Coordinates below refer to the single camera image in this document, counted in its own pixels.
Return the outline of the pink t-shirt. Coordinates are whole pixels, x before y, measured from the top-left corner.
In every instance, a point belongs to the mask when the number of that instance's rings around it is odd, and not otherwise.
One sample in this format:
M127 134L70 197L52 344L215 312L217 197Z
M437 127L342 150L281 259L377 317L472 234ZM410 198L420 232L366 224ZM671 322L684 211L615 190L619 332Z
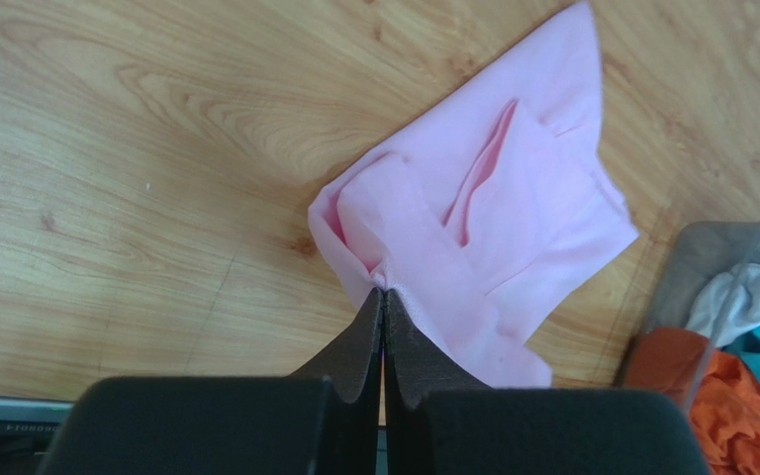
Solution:
M637 238L598 156L602 61L575 3L325 186L317 249L360 304L394 290L416 327L495 388L547 387L527 347Z

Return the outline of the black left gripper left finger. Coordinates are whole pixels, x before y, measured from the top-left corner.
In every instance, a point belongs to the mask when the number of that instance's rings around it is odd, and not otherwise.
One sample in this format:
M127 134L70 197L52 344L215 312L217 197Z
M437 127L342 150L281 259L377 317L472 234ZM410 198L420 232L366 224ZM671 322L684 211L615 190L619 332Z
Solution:
M76 402L43 474L371 474L384 294L281 377L114 377Z

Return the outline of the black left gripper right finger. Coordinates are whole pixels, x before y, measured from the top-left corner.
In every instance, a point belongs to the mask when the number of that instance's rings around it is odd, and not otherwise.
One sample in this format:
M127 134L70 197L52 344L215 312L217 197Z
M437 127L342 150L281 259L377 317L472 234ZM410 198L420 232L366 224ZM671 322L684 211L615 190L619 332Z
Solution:
M388 468L393 474L705 474L681 411L626 389L493 389L384 295Z

